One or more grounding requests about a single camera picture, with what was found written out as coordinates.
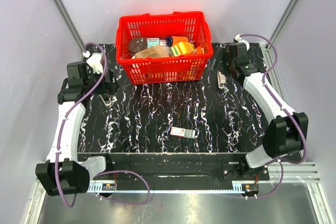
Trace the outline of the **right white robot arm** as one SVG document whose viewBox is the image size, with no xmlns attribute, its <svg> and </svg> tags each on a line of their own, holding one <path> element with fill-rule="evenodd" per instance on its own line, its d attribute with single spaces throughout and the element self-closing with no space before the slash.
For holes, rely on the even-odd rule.
<svg viewBox="0 0 336 224">
<path fill-rule="evenodd" d="M 248 152 L 239 162 L 239 175 L 250 180 L 272 161 L 304 150 L 308 131 L 308 116 L 297 113 L 274 90 L 266 73 L 251 63 L 246 42 L 234 42 L 225 46 L 216 57 L 214 68 L 218 74 L 231 76 L 256 101 L 268 121 L 262 144 Z"/>
</svg>

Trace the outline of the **white stapler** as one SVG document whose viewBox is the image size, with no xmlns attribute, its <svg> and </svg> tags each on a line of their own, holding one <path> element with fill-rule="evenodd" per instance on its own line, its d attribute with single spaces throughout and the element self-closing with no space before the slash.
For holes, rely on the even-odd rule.
<svg viewBox="0 0 336 224">
<path fill-rule="evenodd" d="M 217 84 L 219 89 L 226 89 L 226 77 L 220 71 L 217 72 Z"/>
</svg>

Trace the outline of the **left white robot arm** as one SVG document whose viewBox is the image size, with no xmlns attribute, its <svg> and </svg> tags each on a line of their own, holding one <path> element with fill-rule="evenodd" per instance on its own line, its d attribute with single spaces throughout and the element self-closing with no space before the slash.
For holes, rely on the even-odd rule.
<svg viewBox="0 0 336 224">
<path fill-rule="evenodd" d="M 91 157 L 80 163 L 77 147 L 83 117 L 91 95 L 106 105 L 118 89 L 112 70 L 104 60 L 67 64 L 68 77 L 57 95 L 58 123 L 46 161 L 36 165 L 35 174 L 49 196 L 86 193 L 90 181 L 112 177 L 114 168 L 105 157 Z"/>
</svg>

